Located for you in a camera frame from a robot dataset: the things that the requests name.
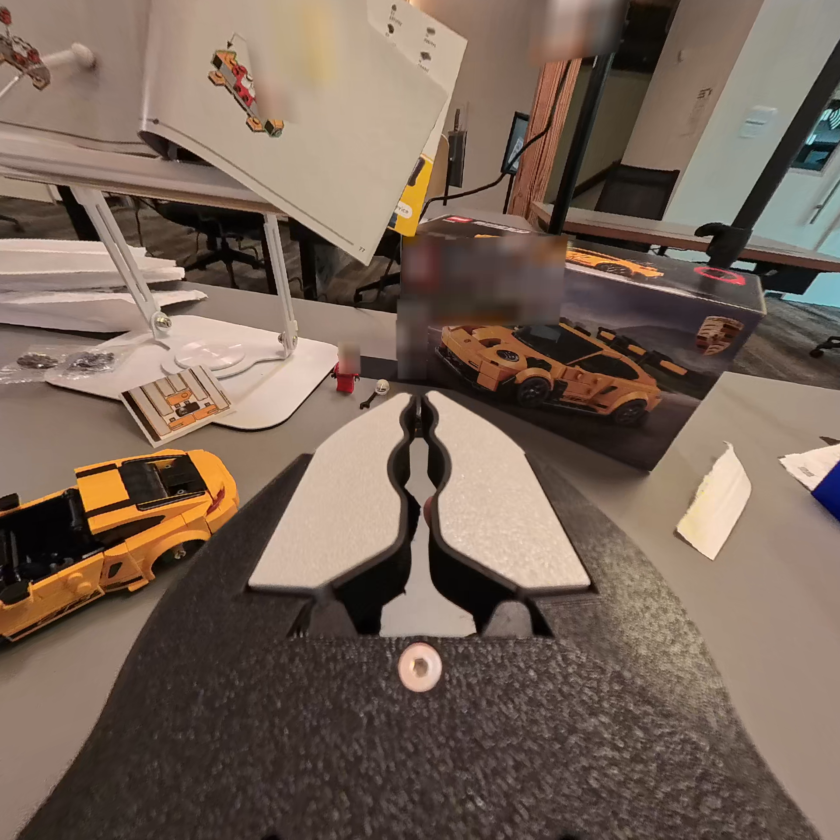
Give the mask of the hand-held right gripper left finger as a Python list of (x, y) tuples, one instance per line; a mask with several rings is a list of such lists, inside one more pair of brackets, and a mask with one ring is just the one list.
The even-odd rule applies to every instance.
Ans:
[(406, 492), (417, 397), (398, 393), (342, 426), (309, 459), (248, 578), (252, 592), (338, 602), (378, 636), (405, 592), (419, 506)]

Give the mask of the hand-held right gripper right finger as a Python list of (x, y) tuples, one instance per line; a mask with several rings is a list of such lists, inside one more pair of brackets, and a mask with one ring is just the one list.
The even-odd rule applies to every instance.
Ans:
[(421, 400), (432, 583), (476, 635), (551, 635), (538, 600), (592, 593), (592, 579), (522, 447), (441, 392)]

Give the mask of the white book stand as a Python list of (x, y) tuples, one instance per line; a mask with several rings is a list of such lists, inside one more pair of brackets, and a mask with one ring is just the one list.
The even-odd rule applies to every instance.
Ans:
[[(231, 407), (209, 421), (244, 431), (282, 424), (330, 373), (338, 351), (329, 343), (298, 337), (277, 209), (208, 164), (106, 152), (39, 136), (31, 129), (2, 132), (2, 173), (18, 180), (68, 186), (101, 237), (110, 262), (140, 314), (141, 325), (98, 347), (126, 351), (114, 372), (73, 379), (47, 373), (49, 384), (119, 400), (134, 387), (163, 380), (173, 384), (190, 369), (208, 371), (225, 388)], [(161, 198), (227, 209), (255, 209), (269, 265), (278, 269), (280, 315), (274, 331), (197, 316), (165, 314), (127, 244), (105, 193)]]

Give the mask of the blue plastic bin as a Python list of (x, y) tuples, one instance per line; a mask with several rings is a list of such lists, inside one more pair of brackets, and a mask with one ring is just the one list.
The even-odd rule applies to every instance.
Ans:
[(840, 520), (840, 464), (839, 461), (812, 490), (813, 498), (837, 521)]

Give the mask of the lego instruction booklet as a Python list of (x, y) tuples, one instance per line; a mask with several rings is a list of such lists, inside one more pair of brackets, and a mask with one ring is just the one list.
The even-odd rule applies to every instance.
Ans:
[(411, 2), (2, 2), (49, 82), (2, 132), (207, 164), (367, 265), (467, 41)]

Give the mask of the yellow lego car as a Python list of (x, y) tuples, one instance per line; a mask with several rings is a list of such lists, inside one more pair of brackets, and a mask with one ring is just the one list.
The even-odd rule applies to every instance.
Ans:
[(39, 499), (2, 496), (1, 638), (8, 646), (194, 554), (239, 507), (235, 480), (205, 450), (164, 449), (75, 471)]

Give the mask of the lego sticker sheet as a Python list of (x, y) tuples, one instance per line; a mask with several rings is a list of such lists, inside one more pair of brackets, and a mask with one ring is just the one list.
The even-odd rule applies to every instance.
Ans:
[(136, 385), (119, 399), (153, 448), (171, 445), (234, 411), (230, 397), (203, 364)]

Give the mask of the black lego set box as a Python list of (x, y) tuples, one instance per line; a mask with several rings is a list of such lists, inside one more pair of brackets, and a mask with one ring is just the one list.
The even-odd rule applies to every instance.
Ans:
[(429, 218), (402, 246), (396, 375), (651, 471), (766, 313), (759, 279)]

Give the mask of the torn white paper scrap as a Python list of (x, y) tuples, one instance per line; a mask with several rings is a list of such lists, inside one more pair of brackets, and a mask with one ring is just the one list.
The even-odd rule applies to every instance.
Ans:
[(704, 476), (675, 534), (710, 561), (728, 540), (752, 493), (752, 484), (730, 442)]
[(839, 463), (839, 444), (779, 458), (783, 468), (808, 491), (813, 492)]

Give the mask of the clear plastic bag dark pieces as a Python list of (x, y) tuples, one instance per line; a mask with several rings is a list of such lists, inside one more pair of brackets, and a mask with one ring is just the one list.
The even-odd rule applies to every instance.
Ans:
[(2, 365), (1, 384), (61, 384), (93, 380), (115, 372), (122, 357), (121, 352), (93, 348), (62, 350), (35, 347)]

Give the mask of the black office chair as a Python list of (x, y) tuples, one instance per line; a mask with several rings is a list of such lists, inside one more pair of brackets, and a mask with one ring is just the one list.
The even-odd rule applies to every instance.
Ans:
[(154, 201), (153, 206), (155, 212), (163, 219), (189, 228), (206, 238), (207, 253), (185, 263), (183, 267), (185, 272), (205, 270), (211, 265), (222, 263), (226, 268), (231, 288), (238, 289), (234, 264), (239, 263), (257, 270), (265, 267), (260, 257), (244, 254), (232, 248), (228, 242), (230, 239), (239, 242), (245, 238), (260, 242), (264, 223), (262, 215), (173, 201)]

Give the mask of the yellow box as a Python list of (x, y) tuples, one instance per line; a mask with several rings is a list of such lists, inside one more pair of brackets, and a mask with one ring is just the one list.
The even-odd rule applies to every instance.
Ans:
[(387, 226), (403, 237), (413, 237), (417, 231), (421, 211), (424, 206), (427, 188), (434, 166), (434, 159), (421, 154), (413, 168), (411, 176), (402, 191), (402, 196)]

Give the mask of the wooden office desk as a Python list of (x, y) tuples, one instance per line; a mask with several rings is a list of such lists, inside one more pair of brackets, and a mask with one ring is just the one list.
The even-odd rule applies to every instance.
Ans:
[[(695, 236), (695, 229), (689, 225), (577, 207), (569, 209), (563, 231), (701, 253), (707, 252), (711, 241), (709, 237)], [(752, 262), (763, 288), (775, 295), (802, 295), (818, 275), (828, 274), (836, 279), (839, 272), (837, 257), (754, 235), (742, 250), (740, 260)]]

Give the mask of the black metal pole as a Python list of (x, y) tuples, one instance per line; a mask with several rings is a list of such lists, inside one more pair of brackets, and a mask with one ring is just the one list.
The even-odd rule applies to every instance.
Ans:
[(596, 56), (594, 59), (581, 110), (571, 137), (559, 189), (553, 202), (553, 210), (548, 225), (550, 235), (560, 235), (562, 233), (585, 151), (594, 129), (597, 110), (602, 101), (606, 81), (613, 67), (615, 56), (616, 52), (613, 51), (610, 54)]
[(710, 236), (707, 256), (708, 269), (713, 276), (729, 270), (732, 263), (742, 257), (754, 226), (816, 125), (822, 108), (838, 84), (838, 78), (839, 45), (835, 45), (733, 222), (730, 225), (708, 223), (696, 229), (695, 236)]

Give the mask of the small wall screen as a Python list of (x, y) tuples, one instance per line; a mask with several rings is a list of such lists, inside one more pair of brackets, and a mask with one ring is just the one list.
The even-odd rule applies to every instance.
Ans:
[(530, 117), (525, 112), (514, 112), (500, 173), (515, 175), (519, 166), (519, 155), (525, 144)]

